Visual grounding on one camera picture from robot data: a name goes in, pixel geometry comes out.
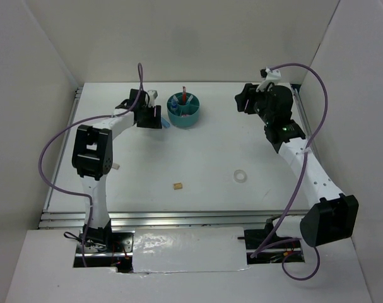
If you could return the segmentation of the blue eraser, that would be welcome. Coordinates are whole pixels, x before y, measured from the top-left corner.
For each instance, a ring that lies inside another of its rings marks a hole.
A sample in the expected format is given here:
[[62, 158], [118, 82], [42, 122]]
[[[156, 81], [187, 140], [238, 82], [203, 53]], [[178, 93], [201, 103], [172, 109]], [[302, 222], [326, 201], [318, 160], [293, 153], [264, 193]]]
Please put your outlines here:
[[169, 123], [166, 119], [164, 119], [163, 117], [161, 117], [161, 123], [162, 123], [162, 126], [163, 126], [165, 129], [167, 129], [167, 128], [170, 127], [170, 123]]

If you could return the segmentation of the clear glue bottle blue cap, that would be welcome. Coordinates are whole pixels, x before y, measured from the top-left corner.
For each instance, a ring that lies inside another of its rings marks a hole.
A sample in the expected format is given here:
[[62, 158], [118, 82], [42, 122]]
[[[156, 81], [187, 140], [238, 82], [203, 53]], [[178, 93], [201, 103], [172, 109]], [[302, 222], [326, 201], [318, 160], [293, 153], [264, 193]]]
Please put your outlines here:
[[168, 100], [168, 109], [172, 114], [176, 114], [178, 111], [179, 100], [176, 95], [172, 95]]

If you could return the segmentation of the red pen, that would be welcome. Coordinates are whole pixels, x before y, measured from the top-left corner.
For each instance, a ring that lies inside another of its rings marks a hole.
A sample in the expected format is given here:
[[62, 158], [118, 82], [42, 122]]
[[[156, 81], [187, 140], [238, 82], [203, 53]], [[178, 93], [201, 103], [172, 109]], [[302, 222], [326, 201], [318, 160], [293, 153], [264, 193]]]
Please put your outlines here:
[[184, 105], [187, 103], [187, 91], [185, 86], [182, 87], [182, 101]]

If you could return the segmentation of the blue clear pen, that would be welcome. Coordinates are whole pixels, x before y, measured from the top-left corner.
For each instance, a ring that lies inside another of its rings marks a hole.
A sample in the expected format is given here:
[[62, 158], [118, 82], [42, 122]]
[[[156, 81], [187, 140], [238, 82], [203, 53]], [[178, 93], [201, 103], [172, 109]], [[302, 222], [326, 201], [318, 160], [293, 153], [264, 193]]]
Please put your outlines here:
[[189, 104], [189, 103], [191, 102], [191, 100], [193, 99], [193, 97], [194, 97], [194, 96], [191, 95], [191, 96], [187, 99], [187, 101], [186, 101], [186, 105]]

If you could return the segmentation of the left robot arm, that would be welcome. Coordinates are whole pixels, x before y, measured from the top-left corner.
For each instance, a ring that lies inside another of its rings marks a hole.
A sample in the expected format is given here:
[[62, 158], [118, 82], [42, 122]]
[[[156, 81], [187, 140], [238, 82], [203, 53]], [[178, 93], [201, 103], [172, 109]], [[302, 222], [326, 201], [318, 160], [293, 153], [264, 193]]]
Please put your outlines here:
[[91, 199], [85, 208], [83, 235], [85, 242], [91, 242], [100, 252], [114, 244], [106, 193], [107, 174], [113, 166], [113, 141], [133, 126], [161, 129], [162, 107], [155, 104], [157, 97], [156, 90], [132, 89], [129, 98], [107, 118], [93, 125], [81, 124], [76, 130], [72, 165]]

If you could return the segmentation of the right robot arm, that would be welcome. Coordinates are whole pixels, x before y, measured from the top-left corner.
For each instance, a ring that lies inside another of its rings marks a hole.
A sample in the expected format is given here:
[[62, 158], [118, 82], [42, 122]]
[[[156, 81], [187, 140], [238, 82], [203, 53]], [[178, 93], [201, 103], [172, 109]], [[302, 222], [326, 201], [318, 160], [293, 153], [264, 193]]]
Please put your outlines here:
[[264, 233], [267, 245], [280, 247], [287, 237], [302, 239], [310, 247], [350, 238], [358, 200], [335, 185], [308, 146], [304, 131], [292, 119], [291, 89], [270, 83], [260, 90], [247, 83], [235, 101], [239, 112], [262, 119], [266, 139], [298, 179], [293, 195], [302, 191], [309, 204], [304, 216], [286, 214], [270, 220]]

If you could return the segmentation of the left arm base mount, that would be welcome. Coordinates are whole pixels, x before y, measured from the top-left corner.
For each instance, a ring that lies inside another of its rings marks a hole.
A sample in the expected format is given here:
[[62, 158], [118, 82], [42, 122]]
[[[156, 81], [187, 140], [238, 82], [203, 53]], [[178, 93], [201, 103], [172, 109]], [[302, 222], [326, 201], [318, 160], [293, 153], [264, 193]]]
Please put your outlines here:
[[85, 261], [88, 268], [115, 268], [119, 273], [133, 271], [133, 232], [114, 232], [108, 244], [87, 240], [84, 249], [81, 246], [82, 233], [64, 232], [63, 236], [76, 243], [74, 268], [84, 268]]

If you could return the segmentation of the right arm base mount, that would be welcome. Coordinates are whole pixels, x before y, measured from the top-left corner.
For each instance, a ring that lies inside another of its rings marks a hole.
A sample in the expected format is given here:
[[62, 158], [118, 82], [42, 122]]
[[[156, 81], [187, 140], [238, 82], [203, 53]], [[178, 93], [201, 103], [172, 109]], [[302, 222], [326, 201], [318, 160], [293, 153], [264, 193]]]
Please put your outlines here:
[[[237, 239], [245, 243], [247, 264], [271, 264], [282, 263], [282, 260], [288, 256], [287, 263], [303, 263], [304, 256], [302, 247], [299, 241], [283, 242], [291, 239], [291, 237], [280, 237], [274, 234], [267, 242], [265, 239], [273, 230], [275, 226], [275, 220], [279, 216], [270, 217], [266, 220], [266, 223], [261, 229], [247, 229], [244, 230], [244, 234], [238, 236]], [[263, 252], [260, 252], [255, 258], [251, 257], [251, 254], [263, 243], [265, 246], [278, 243], [269, 248], [265, 248]]]

